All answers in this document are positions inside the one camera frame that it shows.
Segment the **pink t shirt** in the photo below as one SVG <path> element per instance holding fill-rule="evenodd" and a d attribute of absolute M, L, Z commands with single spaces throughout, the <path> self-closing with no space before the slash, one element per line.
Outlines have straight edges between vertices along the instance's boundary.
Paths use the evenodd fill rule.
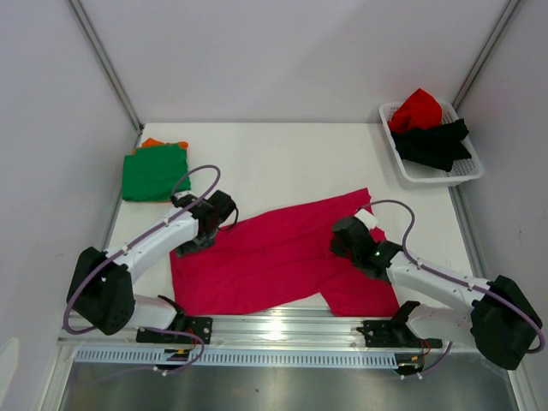
<path fill-rule="evenodd" d="M 333 224 L 370 199 L 362 188 L 268 211 L 220 232 L 211 247 L 170 253 L 176 303 L 191 316 L 242 315 L 320 294 L 339 317 L 392 316 L 392 286 L 330 250 Z"/>

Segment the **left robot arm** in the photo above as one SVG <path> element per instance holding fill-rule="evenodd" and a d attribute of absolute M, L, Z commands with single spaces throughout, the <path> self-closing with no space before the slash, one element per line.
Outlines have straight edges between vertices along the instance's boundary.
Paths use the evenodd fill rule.
<path fill-rule="evenodd" d="M 180 193 L 171 201 L 166 214 L 133 240 L 110 250 L 89 247 L 80 253 L 68 289 L 68 313 L 78 313 L 92 330 L 106 336 L 124 328 L 157 332 L 169 343 L 184 336 L 184 310 L 163 295 L 137 295 L 134 284 L 169 253 L 186 255 L 212 246 L 221 224 L 239 211 L 221 190 L 205 200 Z"/>

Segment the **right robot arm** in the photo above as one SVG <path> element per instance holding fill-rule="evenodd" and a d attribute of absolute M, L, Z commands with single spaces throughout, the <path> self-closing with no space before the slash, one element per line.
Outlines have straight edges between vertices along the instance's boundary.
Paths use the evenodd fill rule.
<path fill-rule="evenodd" d="M 376 241 L 358 217 L 332 226 L 331 251 L 348 259 L 374 282 L 412 289 L 440 302 L 429 307 L 406 301 L 392 318 L 390 333 L 407 346 L 417 339 L 438 339 L 476 348 L 487 360 L 514 371 L 530 353 L 543 324 L 512 279 L 493 281 L 445 271 L 410 258 L 392 241 Z"/>

